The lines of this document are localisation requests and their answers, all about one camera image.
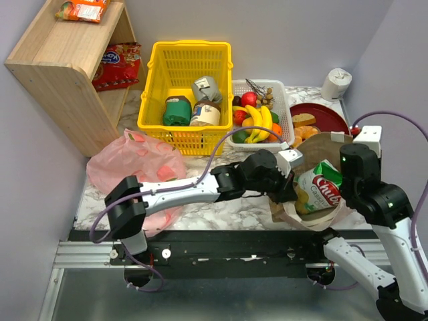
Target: chips bag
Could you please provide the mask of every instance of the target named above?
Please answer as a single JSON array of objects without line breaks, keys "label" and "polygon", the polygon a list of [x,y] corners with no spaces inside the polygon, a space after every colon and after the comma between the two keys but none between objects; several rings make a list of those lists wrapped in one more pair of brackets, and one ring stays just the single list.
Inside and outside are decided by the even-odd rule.
[{"label": "chips bag", "polygon": [[339,191],[341,184],[342,174],[324,159],[314,169],[297,178],[296,211],[304,215],[336,207],[342,198]]},{"label": "chips bag", "polygon": [[101,92],[136,84],[141,62],[140,48],[137,43],[109,45],[92,80],[95,90]]},{"label": "chips bag", "polygon": [[110,0],[66,1],[55,14],[57,18],[74,21],[101,22]]}]

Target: packaged food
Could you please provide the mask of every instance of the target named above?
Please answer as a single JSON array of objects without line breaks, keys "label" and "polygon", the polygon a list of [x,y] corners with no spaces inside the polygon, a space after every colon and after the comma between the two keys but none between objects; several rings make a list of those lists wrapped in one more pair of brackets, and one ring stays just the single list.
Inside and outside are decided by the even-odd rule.
[{"label": "packaged food", "polygon": [[95,90],[120,89],[138,83],[140,48],[137,43],[109,45],[92,80]]},{"label": "packaged food", "polygon": [[190,126],[217,126],[220,123],[220,106],[209,100],[200,100],[193,108]]},{"label": "packaged food", "polygon": [[74,21],[101,22],[110,0],[66,1],[55,14],[57,18]]},{"label": "packaged food", "polygon": [[328,160],[324,159],[296,181],[298,200],[294,206],[299,214],[309,214],[339,204],[342,174]]},{"label": "packaged food", "polygon": [[223,101],[217,82],[210,76],[204,76],[195,80],[192,84],[192,91],[196,101],[209,100],[216,104],[220,104]]},{"label": "packaged food", "polygon": [[184,96],[171,96],[165,100],[164,126],[188,126],[192,115],[192,106]]}]

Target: brown paper bag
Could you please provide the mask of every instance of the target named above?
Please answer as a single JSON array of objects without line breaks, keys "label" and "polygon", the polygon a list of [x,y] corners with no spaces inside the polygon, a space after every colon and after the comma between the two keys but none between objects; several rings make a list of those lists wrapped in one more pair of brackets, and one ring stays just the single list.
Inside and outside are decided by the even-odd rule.
[{"label": "brown paper bag", "polygon": [[[340,171],[340,147],[350,143],[352,143],[352,137],[345,134],[321,132],[314,135],[297,148],[304,156],[304,163],[293,171],[298,177],[313,169],[324,159]],[[294,203],[275,204],[270,201],[272,221],[285,221],[296,229],[322,231],[353,212],[346,206],[343,199],[336,208],[323,209],[306,215],[298,215]]]}]

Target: yellow basket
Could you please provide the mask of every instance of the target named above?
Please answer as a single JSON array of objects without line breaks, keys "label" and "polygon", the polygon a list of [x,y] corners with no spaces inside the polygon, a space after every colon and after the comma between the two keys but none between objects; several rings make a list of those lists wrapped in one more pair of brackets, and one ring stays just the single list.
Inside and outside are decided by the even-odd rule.
[{"label": "yellow basket", "polygon": [[[200,40],[160,41],[153,45],[146,88],[141,95],[138,127],[163,140],[183,155],[210,155],[214,146],[232,129],[231,46],[227,42]],[[186,96],[194,106],[192,83],[211,76],[223,95],[219,126],[163,126],[165,100]],[[223,151],[223,145],[216,155]]]}]

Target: yellow banana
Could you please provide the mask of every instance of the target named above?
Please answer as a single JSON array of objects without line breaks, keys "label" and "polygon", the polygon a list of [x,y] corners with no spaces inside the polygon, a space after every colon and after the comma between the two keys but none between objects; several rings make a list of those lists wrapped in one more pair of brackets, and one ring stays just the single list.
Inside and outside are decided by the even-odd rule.
[{"label": "yellow banana", "polygon": [[233,112],[236,112],[237,110],[242,110],[243,112],[246,112],[248,114],[248,111],[244,107],[241,107],[241,106],[232,106],[232,111]]},{"label": "yellow banana", "polygon": [[[245,109],[249,112],[249,114],[253,118],[254,126],[261,126],[263,123],[263,118],[261,117],[260,112],[251,105],[245,106]],[[251,135],[249,135],[249,137],[245,139],[245,142],[251,144],[253,142],[254,137],[256,137],[259,133],[260,133],[260,129],[253,129],[253,131],[251,132]]]},{"label": "yellow banana", "polygon": [[[272,129],[272,114],[270,113],[269,108],[266,106],[261,106],[260,113],[263,119],[261,123],[261,127]],[[269,132],[260,130],[260,133],[253,139],[252,142],[261,142],[265,140],[267,137],[269,137],[269,135],[270,135]]]}]

